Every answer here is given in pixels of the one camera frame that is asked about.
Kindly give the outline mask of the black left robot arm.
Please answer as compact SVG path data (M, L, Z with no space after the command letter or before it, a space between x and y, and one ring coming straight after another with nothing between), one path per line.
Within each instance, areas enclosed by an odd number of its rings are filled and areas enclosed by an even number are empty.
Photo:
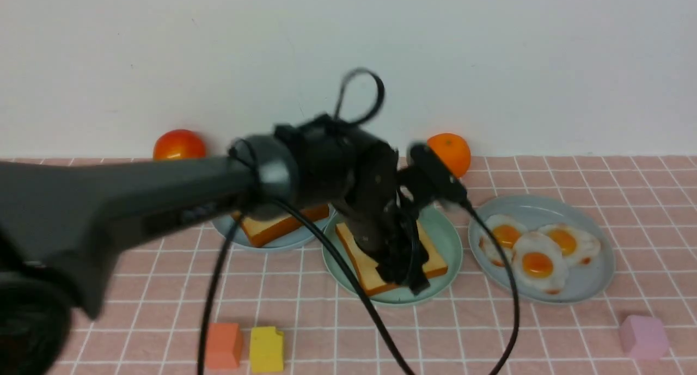
M434 186L386 142L329 115L278 125L227 156L82 167L2 162L2 373L45 374L72 309L101 313L119 257L229 212L256 220L331 204L388 278L419 292L415 220Z

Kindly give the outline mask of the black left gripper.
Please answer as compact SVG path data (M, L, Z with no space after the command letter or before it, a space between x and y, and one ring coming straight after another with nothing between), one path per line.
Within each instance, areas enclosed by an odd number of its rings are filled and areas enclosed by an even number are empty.
M329 115L293 126L276 125L274 139L296 170L290 204L301 210L331 204L363 253L377 261L387 284L414 296L431 286L429 260L409 223L398 216L398 152L379 137Z

